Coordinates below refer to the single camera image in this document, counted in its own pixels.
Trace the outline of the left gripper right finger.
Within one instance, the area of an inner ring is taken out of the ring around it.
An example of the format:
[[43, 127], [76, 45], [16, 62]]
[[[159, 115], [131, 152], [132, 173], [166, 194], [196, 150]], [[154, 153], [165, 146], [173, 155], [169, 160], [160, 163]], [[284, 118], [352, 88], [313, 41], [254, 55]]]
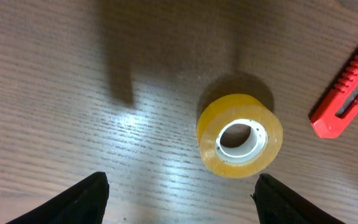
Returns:
[[267, 173], [251, 197], [261, 224], [344, 224]]

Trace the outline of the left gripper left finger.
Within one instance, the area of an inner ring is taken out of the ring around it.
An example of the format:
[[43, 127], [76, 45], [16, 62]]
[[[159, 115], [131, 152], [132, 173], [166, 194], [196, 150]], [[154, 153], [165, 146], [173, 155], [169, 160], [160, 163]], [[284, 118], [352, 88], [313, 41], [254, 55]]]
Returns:
[[109, 198], [104, 172], [95, 172], [8, 224], [102, 224]]

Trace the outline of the yellow tape roll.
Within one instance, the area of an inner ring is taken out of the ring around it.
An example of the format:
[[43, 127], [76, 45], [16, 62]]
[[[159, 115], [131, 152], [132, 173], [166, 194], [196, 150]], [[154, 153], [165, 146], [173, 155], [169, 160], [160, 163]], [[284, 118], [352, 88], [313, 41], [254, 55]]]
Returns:
[[283, 128], [253, 96], [231, 94], [201, 113], [196, 138], [207, 169], [222, 177], [243, 178], [262, 171], [276, 158]]

